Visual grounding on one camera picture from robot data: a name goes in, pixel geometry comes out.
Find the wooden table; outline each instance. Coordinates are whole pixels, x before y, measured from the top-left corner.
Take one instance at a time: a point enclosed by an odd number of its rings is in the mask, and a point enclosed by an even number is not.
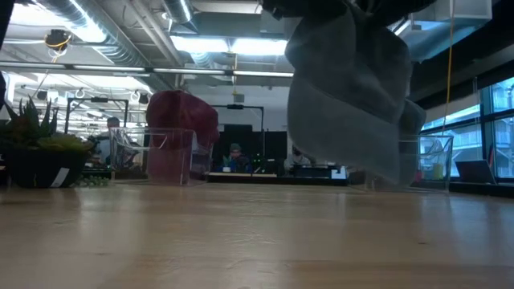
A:
[[[514,288],[514,203],[272,185],[10,191],[0,288]]]

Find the red object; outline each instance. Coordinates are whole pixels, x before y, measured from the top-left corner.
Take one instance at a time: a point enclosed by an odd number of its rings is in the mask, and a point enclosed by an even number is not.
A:
[[[219,139],[218,113],[208,103],[183,91],[158,92],[146,112],[152,128],[182,128],[196,132],[199,145],[210,149]],[[150,138],[147,173],[153,181],[189,181],[193,133],[158,133]]]

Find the clear plastic container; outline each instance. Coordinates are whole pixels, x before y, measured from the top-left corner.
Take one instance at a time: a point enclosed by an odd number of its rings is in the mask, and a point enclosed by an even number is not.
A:
[[[111,128],[112,180],[150,185],[199,185],[210,171],[213,144],[181,128]]]
[[[350,187],[373,192],[447,193],[450,186],[453,136],[406,136],[399,142],[400,181],[347,168]]]

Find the laptop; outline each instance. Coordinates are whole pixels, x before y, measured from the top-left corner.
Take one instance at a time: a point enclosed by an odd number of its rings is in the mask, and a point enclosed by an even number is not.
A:
[[[460,181],[497,185],[487,161],[456,161],[455,164],[459,171]]]

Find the gray cloth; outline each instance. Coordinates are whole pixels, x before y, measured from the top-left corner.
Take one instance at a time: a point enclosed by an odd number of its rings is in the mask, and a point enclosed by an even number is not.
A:
[[[409,50],[386,28],[365,25],[365,18],[349,5],[332,21],[303,18],[296,27],[286,49],[296,69],[289,133],[314,157],[408,183],[414,175],[402,171],[416,168],[400,160],[398,143],[401,135],[418,134],[425,120],[425,112],[405,99]]]

